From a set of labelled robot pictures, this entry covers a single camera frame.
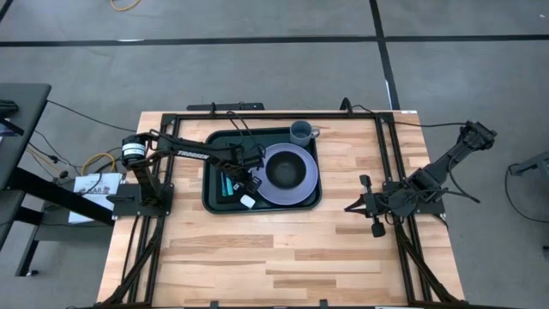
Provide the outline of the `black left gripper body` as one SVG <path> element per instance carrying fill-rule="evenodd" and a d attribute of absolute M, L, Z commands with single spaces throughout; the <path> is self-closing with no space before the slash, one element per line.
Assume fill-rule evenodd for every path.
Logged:
<path fill-rule="evenodd" d="M 256 193 L 262 181 L 253 175 L 251 169 L 263 167 L 263 159 L 260 154 L 248 154 L 241 145 L 231 144 L 231 158 L 225 162 L 225 174 L 230 179 L 247 186 L 248 193 Z"/>

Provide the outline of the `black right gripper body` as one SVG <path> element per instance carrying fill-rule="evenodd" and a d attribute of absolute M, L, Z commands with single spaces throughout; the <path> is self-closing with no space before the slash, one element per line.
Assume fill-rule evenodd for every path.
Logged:
<path fill-rule="evenodd" d="M 372 192 L 371 178 L 368 175 L 359 176 L 360 183 L 365 188 L 363 194 L 363 200 L 365 203 L 365 216 L 372 219 L 371 231 L 374 238 L 383 237 L 386 234 L 384 225 L 380 222 L 378 216 L 381 214 L 379 206 L 380 202 L 377 201 L 377 195 Z"/>

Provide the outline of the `dark grey bowl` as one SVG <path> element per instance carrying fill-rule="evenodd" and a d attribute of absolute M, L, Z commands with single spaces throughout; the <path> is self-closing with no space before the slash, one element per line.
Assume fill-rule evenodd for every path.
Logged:
<path fill-rule="evenodd" d="M 289 190 L 300 185 L 305 175 L 305 162 L 293 152 L 277 152 L 269 158 L 266 165 L 268 181 L 280 189 Z"/>

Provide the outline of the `lavender round plate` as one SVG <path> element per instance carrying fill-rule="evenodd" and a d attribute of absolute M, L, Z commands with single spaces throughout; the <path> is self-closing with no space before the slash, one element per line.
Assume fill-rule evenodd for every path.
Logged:
<path fill-rule="evenodd" d="M 269 158 L 281 151 L 289 151 L 299 155 L 306 166 L 306 175 L 303 182 L 289 190 L 275 187 L 268 181 L 266 176 L 266 165 Z M 291 143 L 277 143 L 267 147 L 264 167 L 251 169 L 250 171 L 262 181 L 258 189 L 259 194 L 267 201 L 279 205 L 294 205 L 303 202 L 316 189 L 319 177 L 318 167 L 312 155 L 304 148 Z"/>

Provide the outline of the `dark green serving tray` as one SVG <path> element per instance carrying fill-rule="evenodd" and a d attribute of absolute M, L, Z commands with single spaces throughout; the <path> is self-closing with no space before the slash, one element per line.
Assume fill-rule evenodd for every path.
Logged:
<path fill-rule="evenodd" d="M 224 146 L 228 143 L 243 143 L 245 147 L 249 147 L 254 141 L 258 141 L 267 147 L 277 143 L 290 143 L 290 129 L 286 128 L 262 128 L 253 129 L 250 133 L 240 135 L 235 130 L 220 130 L 212 133 L 206 143 L 214 146 Z M 317 167 L 317 147 L 316 142 L 311 140 L 310 144 L 304 148 L 309 152 L 315 160 Z M 209 212 L 217 215 L 229 215 L 237 213 L 252 213 L 252 212 L 268 212 L 268 211 L 289 211 L 289 210 L 304 210 L 312 209 L 320 202 L 322 198 L 322 187 L 320 180 L 320 172 L 316 189 L 301 203 L 294 205 L 279 205 L 267 201 L 263 198 L 258 190 L 250 197 L 256 200 L 256 204 L 252 209 L 246 208 L 243 204 L 237 203 L 217 203 L 214 197 L 214 166 L 209 163 L 204 164 L 203 168 L 203 183 L 202 183 L 202 202 L 204 208 Z"/>

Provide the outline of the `pale blue-grey mug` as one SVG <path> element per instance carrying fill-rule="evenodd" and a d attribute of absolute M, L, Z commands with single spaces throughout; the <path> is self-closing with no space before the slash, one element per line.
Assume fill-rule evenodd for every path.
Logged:
<path fill-rule="evenodd" d="M 319 135 L 320 129 L 304 120 L 296 121 L 290 126 L 290 143 L 302 148 L 307 147 Z"/>

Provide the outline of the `black power strip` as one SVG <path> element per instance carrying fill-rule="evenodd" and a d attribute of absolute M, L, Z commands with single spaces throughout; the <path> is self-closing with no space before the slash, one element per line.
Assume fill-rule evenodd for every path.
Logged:
<path fill-rule="evenodd" d="M 186 107 L 187 111 L 206 111 L 206 112 L 217 112 L 217 111 L 249 111 L 249 110 L 264 110 L 263 103 L 214 103 L 209 104 L 196 104 L 188 105 Z"/>

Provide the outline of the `white printed paper sheet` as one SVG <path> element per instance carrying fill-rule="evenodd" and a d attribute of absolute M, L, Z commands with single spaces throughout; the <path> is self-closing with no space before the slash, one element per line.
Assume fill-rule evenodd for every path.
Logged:
<path fill-rule="evenodd" d="M 87 200 L 113 210 L 114 204 L 106 197 L 117 194 L 121 179 L 121 173 L 94 173 L 80 176 L 75 179 L 73 192 L 81 193 Z"/>

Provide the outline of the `grey metal stand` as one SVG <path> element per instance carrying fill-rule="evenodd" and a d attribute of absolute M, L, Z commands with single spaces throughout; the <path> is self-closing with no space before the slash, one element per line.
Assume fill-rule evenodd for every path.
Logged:
<path fill-rule="evenodd" d="M 537 154 L 521 163 L 510 166 L 510 174 L 513 176 L 522 176 L 526 171 L 539 170 L 540 173 L 549 179 L 549 151 Z"/>

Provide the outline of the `black desk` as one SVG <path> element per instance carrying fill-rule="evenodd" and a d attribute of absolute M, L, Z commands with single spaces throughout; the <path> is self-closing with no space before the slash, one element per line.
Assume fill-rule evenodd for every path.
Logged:
<path fill-rule="evenodd" d="M 67 190 L 62 186 L 19 168 L 18 164 L 30 142 L 47 103 L 51 85 L 40 83 L 0 83 L 0 100 L 12 100 L 19 111 L 0 124 L 14 133 L 0 141 L 0 251 L 16 221 L 33 225 L 31 237 L 15 271 L 17 276 L 33 276 L 30 269 L 39 240 L 36 233 L 45 213 L 22 205 L 27 194 L 113 226 L 112 211 Z"/>

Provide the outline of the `black flat device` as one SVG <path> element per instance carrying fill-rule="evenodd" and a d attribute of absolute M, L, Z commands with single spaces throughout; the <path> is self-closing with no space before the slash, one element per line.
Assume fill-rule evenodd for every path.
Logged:
<path fill-rule="evenodd" d="M 12 100 L 0 100 L 0 118 L 9 118 L 19 111 L 19 106 Z"/>

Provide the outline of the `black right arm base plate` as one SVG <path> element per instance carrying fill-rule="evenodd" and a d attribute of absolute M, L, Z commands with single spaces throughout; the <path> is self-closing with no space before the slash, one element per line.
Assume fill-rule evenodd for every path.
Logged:
<path fill-rule="evenodd" d="M 405 182 L 388 182 L 383 185 L 382 195 L 377 199 L 388 211 L 398 216 L 412 214 L 442 214 L 445 209 L 441 195 L 417 189 Z"/>

